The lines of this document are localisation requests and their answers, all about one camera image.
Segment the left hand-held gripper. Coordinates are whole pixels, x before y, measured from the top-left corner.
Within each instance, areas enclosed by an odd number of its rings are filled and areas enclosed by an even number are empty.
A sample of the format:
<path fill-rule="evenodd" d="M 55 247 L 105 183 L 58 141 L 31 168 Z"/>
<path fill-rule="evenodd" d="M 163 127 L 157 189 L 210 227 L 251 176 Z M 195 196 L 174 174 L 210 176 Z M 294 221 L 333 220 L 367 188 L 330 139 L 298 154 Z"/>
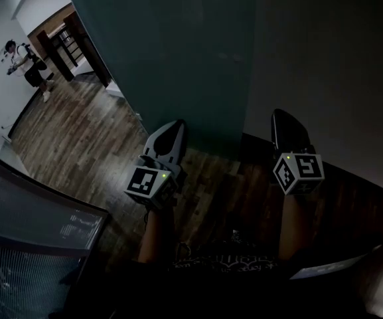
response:
<path fill-rule="evenodd" d="M 150 209 L 164 208 L 185 182 L 187 173 L 180 164 L 187 140 L 184 120 L 169 122 L 152 133 L 145 144 L 144 155 L 138 157 L 128 175 L 124 193 Z"/>

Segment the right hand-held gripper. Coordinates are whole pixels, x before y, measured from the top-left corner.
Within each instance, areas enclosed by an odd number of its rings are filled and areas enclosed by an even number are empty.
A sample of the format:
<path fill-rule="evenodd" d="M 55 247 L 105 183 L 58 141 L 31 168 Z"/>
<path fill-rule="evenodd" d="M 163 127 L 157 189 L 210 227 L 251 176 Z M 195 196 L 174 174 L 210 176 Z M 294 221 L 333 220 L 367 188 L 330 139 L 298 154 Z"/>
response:
<path fill-rule="evenodd" d="M 323 162 L 308 131 L 290 113 L 275 109 L 271 115 L 273 167 L 271 183 L 284 195 L 307 195 L 325 179 Z"/>

